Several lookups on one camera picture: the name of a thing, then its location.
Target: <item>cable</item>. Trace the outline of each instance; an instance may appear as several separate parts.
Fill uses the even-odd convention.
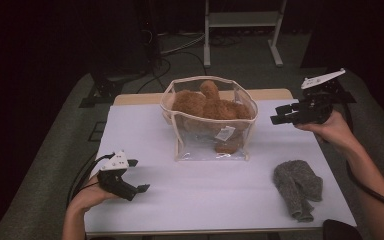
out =
[[[166,89],[166,86],[161,82],[161,79],[159,76],[155,75],[154,68],[152,68],[152,76],[157,80],[157,82],[160,84],[162,90],[164,91]]]
[[[149,34],[149,40],[148,40],[148,44],[151,44],[151,42],[152,42],[152,39],[153,39],[153,34],[152,34],[152,32],[151,32],[151,31],[149,31],[149,30],[146,30],[146,29],[142,29],[141,31],[142,31],[142,32],[146,32],[146,33],[148,33],[148,34]]]
[[[98,183],[99,183],[99,182],[91,183],[91,184],[89,184],[89,185],[86,185],[86,186],[80,188],[79,192],[82,191],[82,190],[85,189],[85,188],[92,187],[92,186],[94,186],[94,185],[96,185],[96,184],[98,184]]]
[[[83,170],[85,169],[86,165],[90,162],[90,160],[93,158],[93,156],[95,156],[96,154],[98,153],[98,151],[95,151],[92,156],[90,156],[87,161],[83,164],[83,166],[80,168],[79,172],[76,174],[76,177],[74,178],[73,182],[71,183],[71,187],[70,187],[70,190],[68,191],[68,195],[67,195],[67,200],[66,200],[66,206],[68,206],[68,204],[70,203],[71,201],[71,195],[72,195],[72,191],[73,191],[73,188],[74,188],[74,184],[76,183],[76,180],[79,178],[80,174],[83,172]]]
[[[359,187],[361,190],[363,190],[365,193],[369,194],[370,196],[374,197],[375,199],[379,200],[380,202],[382,202],[384,204],[384,196],[383,195],[380,195],[378,192],[375,192],[373,191],[372,189],[370,189],[369,187],[367,187],[366,185],[364,185],[363,183],[361,183],[356,177],[355,175],[353,174],[353,172],[351,171],[351,167],[350,167],[350,164],[348,163],[347,161],[347,173],[348,173],[348,177],[351,179],[351,181],[357,185],[357,187]]]
[[[159,81],[160,82],[160,85],[162,86],[162,87],[164,87],[164,85],[161,83],[161,81],[160,81],[160,77],[162,77],[162,76],[164,76],[166,73],[168,73],[168,71],[170,71],[170,69],[171,69],[171,63],[168,61],[168,60],[166,60],[166,59],[164,59],[164,58],[162,58],[161,59],[162,61],[165,61],[167,64],[168,64],[168,68],[161,74],[161,75],[158,75],[158,76],[155,76],[154,78],[152,78],[151,80],[149,80],[149,81],[147,81],[146,83],[144,83],[137,91],[136,91],[136,94],[138,94],[146,85],[148,85],[149,83],[151,83],[152,81],[154,81],[154,80],[157,80],[157,81]]]
[[[185,44],[181,45],[180,47],[177,47],[177,48],[174,48],[174,49],[171,49],[171,50],[167,50],[167,51],[161,51],[161,55],[171,54],[171,53],[174,53],[176,51],[179,51],[179,50],[191,47],[191,46],[199,43],[200,41],[202,41],[204,39],[204,37],[205,37],[205,34],[202,34],[199,38],[194,39],[194,40],[192,40],[192,41],[190,41],[188,43],[185,43]]]
[[[193,53],[190,53],[190,52],[175,52],[175,53],[172,53],[170,55],[175,55],[175,54],[189,54],[189,55],[192,55],[194,56],[196,59],[198,59],[198,61],[201,63],[201,66],[202,66],[202,69],[204,70],[204,75],[207,76],[207,69],[205,68],[205,65],[204,65],[204,62],[201,60],[201,58],[199,58],[197,55],[193,54]]]
[[[74,198],[74,196],[77,195],[77,193],[80,192],[80,190],[82,189],[82,185],[83,183],[85,182],[86,178],[88,178],[90,176],[90,173],[92,172],[92,170],[95,168],[95,166],[98,164],[99,161],[101,161],[102,159],[110,159],[112,158],[115,153],[112,153],[112,154],[109,154],[109,155],[104,155],[98,159],[96,159],[95,161],[93,161],[92,163],[90,163],[90,165],[88,166],[87,170],[83,173],[82,177],[80,178],[80,180],[78,181],[77,185],[75,185],[75,182],[76,180],[79,178],[80,174],[83,172],[83,169],[87,166],[87,164],[89,163],[89,160],[94,156],[96,155],[97,152],[95,152],[89,159],[88,161],[82,166],[82,168],[80,169],[80,171],[77,173],[76,175],[76,178],[74,179],[72,185],[71,185],[71,188],[70,188],[70,191],[68,192],[68,196],[67,196],[67,202],[66,202],[66,207],[68,207],[68,205],[70,204],[71,200]]]
[[[334,98],[335,100],[339,101],[343,108],[344,108],[344,111],[345,111],[345,119],[346,119],[346,122],[351,130],[351,132],[353,132],[353,121],[352,121],[352,117],[351,117],[351,111],[348,107],[348,105],[342,101],[342,99],[340,98],[337,98],[335,97]],[[351,179],[351,181],[357,186],[359,187],[361,190],[363,190],[365,193],[369,194],[370,196],[372,196],[373,198],[377,199],[378,201],[380,201],[381,203],[384,204],[384,196],[379,194],[378,192],[372,190],[371,188],[367,187],[366,185],[364,185],[363,183],[361,183],[354,175],[354,173],[351,171],[351,167],[350,167],[350,164],[348,161],[346,161],[346,167],[347,167],[347,174],[348,174],[348,177]]]

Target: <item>brown teddy bear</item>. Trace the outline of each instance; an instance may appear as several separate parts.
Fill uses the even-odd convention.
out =
[[[251,113],[243,104],[220,99],[217,85],[206,80],[200,85],[200,91],[182,90],[176,93],[172,106],[173,111],[184,112],[201,118],[214,120],[251,119]],[[248,127],[243,123],[214,123],[183,118],[177,121],[178,127],[188,132],[209,134],[214,136],[217,153],[233,154],[243,146],[243,131]],[[232,131],[227,139],[215,136],[228,127]]]

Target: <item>clear plastic bag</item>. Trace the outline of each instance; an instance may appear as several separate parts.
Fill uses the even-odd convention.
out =
[[[246,119],[215,120],[173,110],[173,104],[177,104],[175,103],[176,96],[180,96],[179,93],[182,91],[204,96],[200,91],[200,86],[206,80],[212,80],[215,83],[220,99],[234,103],[235,107],[246,108],[249,116],[247,115]],[[202,111],[199,108],[202,96],[197,96],[199,100],[192,101],[192,106],[195,108],[192,110]],[[247,145],[258,109],[249,93],[235,81],[213,76],[173,80],[164,92],[160,105],[164,118],[168,124],[173,126],[177,136],[175,160],[249,159]]]

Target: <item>glove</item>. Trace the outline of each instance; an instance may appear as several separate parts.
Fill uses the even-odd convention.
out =
[[[289,214],[299,222],[311,222],[313,206],[307,201],[322,200],[323,181],[317,177],[307,162],[288,161],[274,170],[274,184],[284,199]]]

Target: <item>label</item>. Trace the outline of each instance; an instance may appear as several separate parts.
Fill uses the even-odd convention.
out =
[[[234,127],[226,126],[225,128],[222,128],[220,130],[216,138],[225,142],[232,136],[234,131],[235,131]]]

